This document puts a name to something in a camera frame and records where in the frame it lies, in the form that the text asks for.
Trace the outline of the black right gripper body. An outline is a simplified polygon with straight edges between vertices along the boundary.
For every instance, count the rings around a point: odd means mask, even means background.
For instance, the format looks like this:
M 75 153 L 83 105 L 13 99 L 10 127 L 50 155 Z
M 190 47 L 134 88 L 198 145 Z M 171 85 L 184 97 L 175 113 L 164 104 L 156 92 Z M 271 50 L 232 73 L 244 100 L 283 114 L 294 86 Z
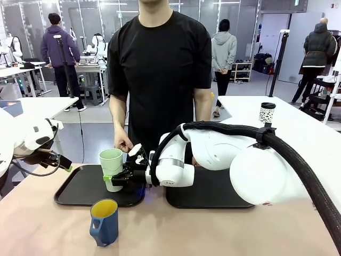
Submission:
M 113 186 L 126 186 L 129 182 L 146 184 L 146 164 L 136 164 L 134 162 L 129 163 L 131 164 L 132 172 L 126 173 L 126 184 Z

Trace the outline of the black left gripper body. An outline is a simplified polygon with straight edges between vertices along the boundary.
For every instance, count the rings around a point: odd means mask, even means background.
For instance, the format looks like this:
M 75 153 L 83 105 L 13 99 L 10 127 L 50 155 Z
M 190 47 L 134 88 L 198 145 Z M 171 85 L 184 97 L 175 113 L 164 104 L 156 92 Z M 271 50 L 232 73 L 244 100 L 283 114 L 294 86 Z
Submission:
M 27 155 L 23 158 L 23 161 L 27 164 L 34 165 L 39 164 L 42 167 L 60 167 L 60 155 L 50 149 L 38 149 L 31 155 Z

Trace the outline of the person's right hand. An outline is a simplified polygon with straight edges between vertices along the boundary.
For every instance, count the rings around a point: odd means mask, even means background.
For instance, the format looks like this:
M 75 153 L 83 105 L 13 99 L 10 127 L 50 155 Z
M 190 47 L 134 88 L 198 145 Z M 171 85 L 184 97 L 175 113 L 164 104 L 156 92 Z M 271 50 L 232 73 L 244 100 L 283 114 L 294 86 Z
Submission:
M 129 153 L 134 145 L 124 130 L 117 130 L 114 134 L 114 147 L 124 153 Z

